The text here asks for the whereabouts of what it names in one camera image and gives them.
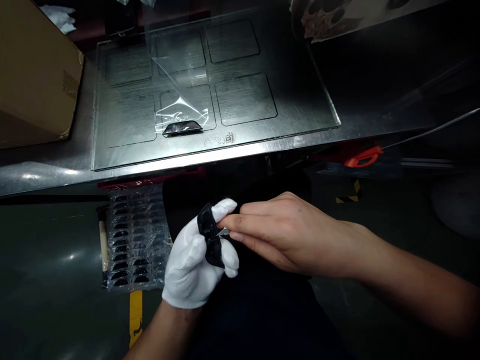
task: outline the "gloved hand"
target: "gloved hand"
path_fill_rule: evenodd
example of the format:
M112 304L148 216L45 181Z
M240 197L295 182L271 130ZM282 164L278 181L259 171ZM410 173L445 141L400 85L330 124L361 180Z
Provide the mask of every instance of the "gloved hand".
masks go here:
M229 198L212 206L215 222L218 223L236 207L237 203ZM207 243L199 233L197 217L180 231L166 263L165 286L161 297L167 303L181 309L199 308L207 303L224 272L229 278L237 276L237 251L228 240L220 237L220 241L225 269L210 265L205 259Z

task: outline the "metal tray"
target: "metal tray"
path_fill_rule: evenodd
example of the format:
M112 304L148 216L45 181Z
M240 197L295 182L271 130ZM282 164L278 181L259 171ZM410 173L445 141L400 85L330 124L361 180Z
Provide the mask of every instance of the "metal tray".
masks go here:
M92 169L331 129L340 121L287 6L98 44ZM164 120L201 132L164 135Z

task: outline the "dark clothing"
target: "dark clothing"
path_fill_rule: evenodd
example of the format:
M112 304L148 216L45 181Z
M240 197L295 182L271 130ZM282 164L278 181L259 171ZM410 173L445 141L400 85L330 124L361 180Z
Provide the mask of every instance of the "dark clothing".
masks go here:
M223 178L184 176L165 183L163 198L173 239L206 202L215 204L225 196L238 201L237 211L244 203L266 201L284 191L310 198L310 180L301 171L270 176L239 194L228 182L215 182ZM187 192L183 199L185 189L198 191ZM308 277L279 270L241 243L230 242L240 260L238 276L224 275L215 288L186 359L352 359L317 303Z
M352 359L306 276L235 248L238 276L210 296L187 359Z

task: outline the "scissor handle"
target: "scissor handle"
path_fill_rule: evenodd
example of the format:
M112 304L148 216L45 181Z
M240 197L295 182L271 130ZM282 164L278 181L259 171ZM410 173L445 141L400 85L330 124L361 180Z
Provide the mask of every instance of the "scissor handle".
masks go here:
M367 166L372 165L374 162L377 161L380 154L383 154L383 150L380 146L375 146L365 150L354 157L349 158L347 161L343 163L344 166L347 168L364 168ZM363 160L368 160L366 163L360 164Z

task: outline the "yellow and black tape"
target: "yellow and black tape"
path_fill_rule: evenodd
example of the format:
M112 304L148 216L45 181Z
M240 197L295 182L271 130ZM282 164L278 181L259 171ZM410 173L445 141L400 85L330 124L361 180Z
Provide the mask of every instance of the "yellow and black tape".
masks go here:
M353 183L353 187L355 188L355 196L343 196L337 197L336 203L337 204L344 204L344 203L358 203L362 198L362 188L360 187L360 181L358 179L355 180Z

